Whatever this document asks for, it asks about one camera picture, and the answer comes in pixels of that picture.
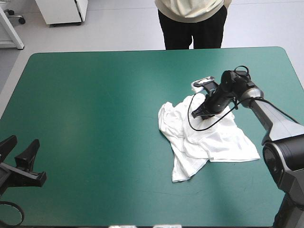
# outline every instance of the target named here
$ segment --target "gray floor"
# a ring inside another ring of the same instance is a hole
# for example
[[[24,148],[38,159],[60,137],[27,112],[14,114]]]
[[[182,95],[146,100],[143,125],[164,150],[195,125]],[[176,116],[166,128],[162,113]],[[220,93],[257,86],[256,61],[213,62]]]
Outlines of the gray floor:
[[[89,0],[83,25],[56,28],[45,24],[34,0],[9,7],[27,21],[13,21],[25,49],[0,49],[0,114],[33,53],[164,49],[153,0]],[[304,85],[303,12],[304,0],[233,0],[222,47],[283,47]]]

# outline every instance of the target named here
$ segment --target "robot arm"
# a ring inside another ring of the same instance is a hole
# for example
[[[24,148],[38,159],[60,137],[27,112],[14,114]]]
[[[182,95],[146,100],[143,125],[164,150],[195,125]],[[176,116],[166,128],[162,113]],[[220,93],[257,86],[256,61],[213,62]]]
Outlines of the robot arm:
[[[304,225],[304,127],[286,119],[264,99],[251,81],[249,70],[225,71],[215,82],[194,86],[207,91],[205,101],[191,114],[203,120],[221,113],[230,102],[250,108],[266,130],[262,140],[264,161],[278,188],[285,192],[274,228],[302,228]]]
[[[16,144],[17,138],[15,135],[0,142],[0,198],[8,187],[42,187],[47,179],[45,172],[33,172],[35,157],[40,147],[38,139],[34,140],[24,152],[15,157],[16,167],[4,163],[5,158]],[[6,201],[0,201],[0,204],[12,206],[21,214],[21,222],[16,225],[6,224],[0,218],[0,227],[14,228],[19,226],[24,220],[22,208],[15,203]]]

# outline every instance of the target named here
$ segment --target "white t-shirt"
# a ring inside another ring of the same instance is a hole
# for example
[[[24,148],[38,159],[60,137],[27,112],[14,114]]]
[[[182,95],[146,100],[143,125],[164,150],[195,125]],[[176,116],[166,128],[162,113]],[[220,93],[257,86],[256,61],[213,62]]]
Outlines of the white t-shirt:
[[[158,10],[168,18],[186,23],[196,23],[212,17],[232,0],[155,0]]]

